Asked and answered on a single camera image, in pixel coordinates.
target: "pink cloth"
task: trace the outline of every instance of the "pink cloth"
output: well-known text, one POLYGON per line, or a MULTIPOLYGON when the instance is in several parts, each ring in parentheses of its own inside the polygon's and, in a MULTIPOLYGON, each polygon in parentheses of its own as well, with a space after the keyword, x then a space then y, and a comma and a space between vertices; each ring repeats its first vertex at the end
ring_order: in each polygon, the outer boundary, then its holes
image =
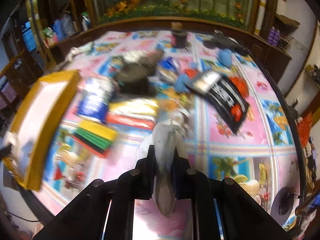
MULTIPOLYGON (((9 84, 9 82, 4 86, 4 88, 1 91, 4 96, 9 100, 10 103, 13 102, 13 100, 16 98, 17 93, 12 88, 12 86, 9 84)), ((7 106, 7 103, 3 100, 2 97, 0 97, 0 110, 5 108, 7 106)))

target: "table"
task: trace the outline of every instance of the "table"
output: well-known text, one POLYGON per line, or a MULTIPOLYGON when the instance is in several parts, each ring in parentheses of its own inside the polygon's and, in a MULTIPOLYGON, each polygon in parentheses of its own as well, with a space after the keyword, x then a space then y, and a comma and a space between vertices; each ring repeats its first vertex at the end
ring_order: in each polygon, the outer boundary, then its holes
MULTIPOLYGON (((184 142, 191 166, 214 179, 242 175, 247 178, 244 185, 247 192, 270 213, 281 188, 293 187, 295 193, 304 195, 304 182, 300 185, 303 172, 298 169, 301 146, 294 121, 275 83, 261 66, 258 67, 258 62, 255 63, 250 56, 234 53, 233 67, 229 70, 217 60, 218 49, 203 46, 202 41, 210 38, 207 34, 188 33, 188 46, 174 49, 170 43, 170 31, 108 32, 95 41, 95 49, 89 54, 76 56, 67 69, 79 69, 84 78, 92 72, 108 76, 114 71, 111 66, 124 52, 151 52, 160 48, 165 51, 165 57, 172 56, 179 62, 180 72, 190 67, 197 67, 200 71, 213 68, 226 75, 244 77, 249 87, 250 95, 246 100, 250 110, 238 135, 232 134, 214 107, 203 99, 194 95, 182 97, 156 78, 150 81, 160 91, 157 96, 161 108, 158 121, 167 119, 172 111, 182 106, 190 113, 188 136, 184 142), (260 185, 258 191, 250 186, 256 183, 260 185)), ((151 134, 150 130, 117 126, 119 138, 108 156, 101 159, 90 155, 69 136, 81 120, 75 114, 80 99, 81 94, 77 93, 66 111, 48 153, 42 189, 33 192, 53 215, 92 180, 117 179, 123 172, 133 169, 141 154, 141 142, 151 134), (61 142, 69 144, 83 162, 81 170, 76 173, 55 157, 61 142)), ((294 209, 298 205, 299 199, 295 199, 284 228, 292 228, 296 223, 294 209)), ((188 200, 177 201, 168 219, 159 214, 153 200, 135 202, 133 239, 189 238, 191 224, 188 200)))

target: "green grass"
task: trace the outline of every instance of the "green grass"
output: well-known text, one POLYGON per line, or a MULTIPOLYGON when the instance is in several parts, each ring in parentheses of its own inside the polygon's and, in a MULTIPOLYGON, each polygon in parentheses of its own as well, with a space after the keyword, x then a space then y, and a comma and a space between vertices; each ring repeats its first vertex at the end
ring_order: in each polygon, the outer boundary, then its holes
POLYGON ((151 17, 151 16, 180 16, 180 17, 191 17, 197 19, 204 19, 214 22, 224 23, 233 27, 237 27, 240 29, 247 29, 245 23, 240 20, 225 16, 213 11, 201 11, 198 12, 196 10, 190 10, 188 12, 183 11, 181 9, 175 9, 164 5, 159 6, 141 6, 137 7, 133 10, 129 10, 127 13, 125 12, 116 12, 112 16, 104 15, 99 19, 99 24, 115 22, 119 20, 131 19, 131 18, 139 18, 139 17, 151 17))

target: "wire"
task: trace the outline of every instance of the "wire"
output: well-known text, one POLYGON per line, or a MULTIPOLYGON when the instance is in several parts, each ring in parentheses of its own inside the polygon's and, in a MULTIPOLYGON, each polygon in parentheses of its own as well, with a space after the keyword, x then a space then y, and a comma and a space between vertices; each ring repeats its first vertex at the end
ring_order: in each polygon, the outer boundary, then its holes
POLYGON ((17 218, 20 218, 20 219, 22 219, 22 220, 25 220, 25 221, 27 221, 27 222, 40 222, 39 220, 28 220, 28 219, 19 217, 19 216, 15 215, 15 214, 12 214, 12 213, 9 212, 9 211, 6 211, 6 213, 9 213, 10 215, 12 215, 12 216, 14 216, 14 217, 17 217, 17 218))

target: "yellow box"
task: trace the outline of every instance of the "yellow box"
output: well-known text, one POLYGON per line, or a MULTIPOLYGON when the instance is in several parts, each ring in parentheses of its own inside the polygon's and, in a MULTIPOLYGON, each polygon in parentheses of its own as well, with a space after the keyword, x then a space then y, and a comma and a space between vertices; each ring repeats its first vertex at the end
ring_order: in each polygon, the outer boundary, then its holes
POLYGON ((19 165, 14 163, 12 156, 4 158, 4 163, 14 174, 16 181, 25 189, 40 190, 44 164, 52 138, 77 91, 80 80, 78 70, 43 76, 34 83, 21 103, 9 129, 9 132, 17 137, 16 154, 20 158, 19 165), (24 170, 22 174, 20 162, 26 157, 24 147, 28 144, 25 141, 28 141, 32 150, 26 155, 28 164, 22 168, 24 170))

